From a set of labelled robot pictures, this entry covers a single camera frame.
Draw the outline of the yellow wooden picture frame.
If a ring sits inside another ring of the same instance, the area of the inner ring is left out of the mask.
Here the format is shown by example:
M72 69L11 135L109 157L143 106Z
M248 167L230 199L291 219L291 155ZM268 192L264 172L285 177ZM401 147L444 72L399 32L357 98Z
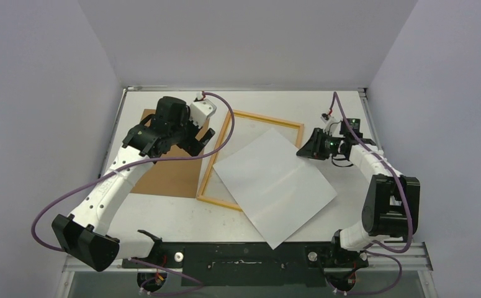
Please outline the yellow wooden picture frame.
M266 115L254 114L254 113L251 113L251 112L234 110L233 113L228 112L226 114L225 120L223 121L223 124L222 124L222 127L221 127L221 130L218 133L215 148L218 148L220 145L222 145L223 142L228 143L230 141L230 139L233 135L234 128L235 128L235 119L237 117L251 118L251 119L259 120L259 121L262 121L262 122L269 122L269 123L274 123L274 124L279 124L279 125L284 125L284 126L289 126L289 127L293 126L296 123L300 123L300 122L294 122L294 121L291 121L291 120L285 120L285 119L270 117L270 116L266 116ZM211 200L209 198L204 199L203 197L202 198L199 197L199 194L202 190L202 186L206 184L204 182L204 179L205 179L207 173L210 171L209 166L214 167L213 162L214 162L214 159L216 157L215 154L213 154L209 158L209 161L207 163L207 167L206 167L206 169L203 173L202 182L201 182L199 190L197 191L197 194L196 194L196 199L198 201L206 202L208 204L213 204L213 205L217 205L217 206L224 207L224 208L227 208L227 209L240 211L241 207L236 202L234 204L232 204L230 202L216 201L216 200Z

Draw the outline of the printed building photo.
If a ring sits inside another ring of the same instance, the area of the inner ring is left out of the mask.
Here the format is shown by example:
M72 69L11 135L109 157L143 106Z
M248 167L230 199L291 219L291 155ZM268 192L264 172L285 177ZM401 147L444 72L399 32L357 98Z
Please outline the printed building photo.
M213 166L273 250L338 195L320 170L296 152L270 129Z

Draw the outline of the clear glass sheet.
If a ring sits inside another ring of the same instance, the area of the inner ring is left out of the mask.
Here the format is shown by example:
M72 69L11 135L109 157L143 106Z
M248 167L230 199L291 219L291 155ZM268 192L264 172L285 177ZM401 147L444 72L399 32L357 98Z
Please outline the clear glass sheet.
M219 161L236 153L238 150L241 150L271 129L279 132L286 140L294 144L296 147L301 146L304 131L303 124L296 123L289 127L262 122L251 118L237 117L235 119L235 128L230 141L224 146L224 148L215 154L216 157L213 164L216 165ZM214 170L213 166L209 166L209 169L210 171L204 179L206 184L202 186L199 197L234 204L236 201L229 193L223 181L219 178L219 175Z

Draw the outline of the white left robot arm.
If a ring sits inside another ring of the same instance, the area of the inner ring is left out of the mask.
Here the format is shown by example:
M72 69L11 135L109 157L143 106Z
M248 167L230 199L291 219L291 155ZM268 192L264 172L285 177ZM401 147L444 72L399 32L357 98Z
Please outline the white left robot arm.
M159 237L144 230L110 235L110 225L136 183L167 159L171 147L184 150L187 160L200 155L215 132L208 129L201 139L196 137L216 110L203 93L190 104L170 96L159 99L155 112L128 131L106 175L86 198L68 215L53 220L61 249L97 272L117 259L133 257L146 267L157 266L162 259L161 248L155 246Z

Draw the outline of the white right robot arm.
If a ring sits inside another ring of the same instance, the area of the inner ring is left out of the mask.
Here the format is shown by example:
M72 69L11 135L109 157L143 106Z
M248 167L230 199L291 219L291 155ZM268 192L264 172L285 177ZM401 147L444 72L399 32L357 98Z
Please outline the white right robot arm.
M403 237L410 242L418 227L420 181L394 169L375 142L363 137L360 119L342 120L338 136L333 134L337 122L328 117L325 123L325 128L313 130L297 156L336 161L341 155L369 183L360 221L334 235L338 243L329 247L329 261L344 266L353 251L389 238Z

